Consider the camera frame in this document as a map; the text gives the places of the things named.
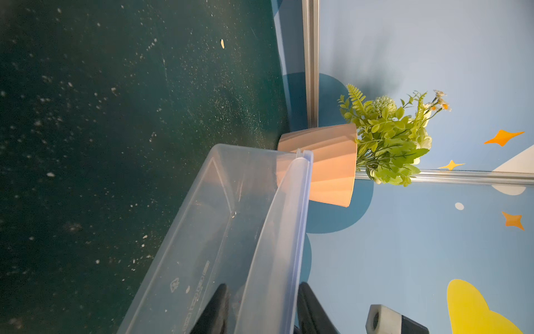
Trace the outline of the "large clear lunch box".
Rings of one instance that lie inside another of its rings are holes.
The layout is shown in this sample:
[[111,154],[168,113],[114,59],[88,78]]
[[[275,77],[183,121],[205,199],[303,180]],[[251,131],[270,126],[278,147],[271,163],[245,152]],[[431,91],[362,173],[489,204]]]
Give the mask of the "large clear lunch box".
[[218,286],[227,333],[292,333],[314,155],[210,150],[121,333],[191,333]]

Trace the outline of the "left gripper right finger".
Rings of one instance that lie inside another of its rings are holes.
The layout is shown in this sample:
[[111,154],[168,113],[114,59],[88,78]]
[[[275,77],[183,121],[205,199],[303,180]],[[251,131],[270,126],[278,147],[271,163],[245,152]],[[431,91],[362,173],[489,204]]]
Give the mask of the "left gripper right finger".
[[297,297],[298,325],[296,333],[301,334],[337,334],[338,330],[330,321],[308,283],[302,282],[298,287]]

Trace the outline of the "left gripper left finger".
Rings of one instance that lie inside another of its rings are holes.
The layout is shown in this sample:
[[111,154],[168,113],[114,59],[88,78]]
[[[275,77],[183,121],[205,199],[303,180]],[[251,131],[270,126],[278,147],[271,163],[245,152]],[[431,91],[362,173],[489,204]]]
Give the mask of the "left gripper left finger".
[[197,320],[191,334],[226,334],[228,316],[229,289],[226,284],[221,284]]

